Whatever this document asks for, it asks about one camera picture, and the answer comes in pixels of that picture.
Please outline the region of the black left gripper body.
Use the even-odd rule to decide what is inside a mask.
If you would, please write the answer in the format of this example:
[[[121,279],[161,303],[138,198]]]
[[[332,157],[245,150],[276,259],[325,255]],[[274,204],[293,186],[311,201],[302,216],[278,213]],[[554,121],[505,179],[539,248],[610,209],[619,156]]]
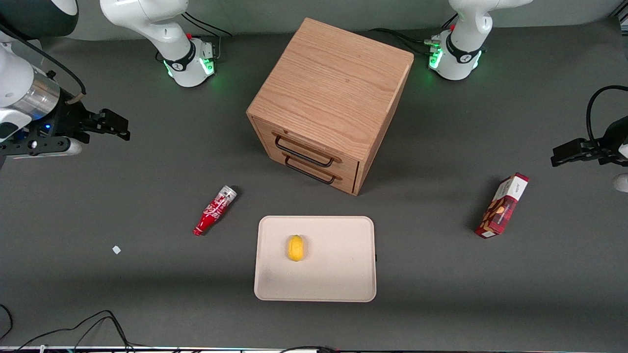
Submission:
[[[603,137],[596,139],[607,158],[599,158],[599,165],[628,163],[628,117],[625,116],[609,125]]]

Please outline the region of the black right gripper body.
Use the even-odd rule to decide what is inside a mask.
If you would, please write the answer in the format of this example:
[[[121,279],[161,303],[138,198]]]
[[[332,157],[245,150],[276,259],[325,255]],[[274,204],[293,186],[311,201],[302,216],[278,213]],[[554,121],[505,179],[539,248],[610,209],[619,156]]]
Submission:
[[[35,106],[20,103],[17,110],[29,117],[29,122],[17,129],[17,141],[25,143],[28,138],[69,138],[69,130],[90,130],[89,135],[103,134],[96,123],[96,114],[85,108],[83,103],[73,104],[65,101],[39,103]]]

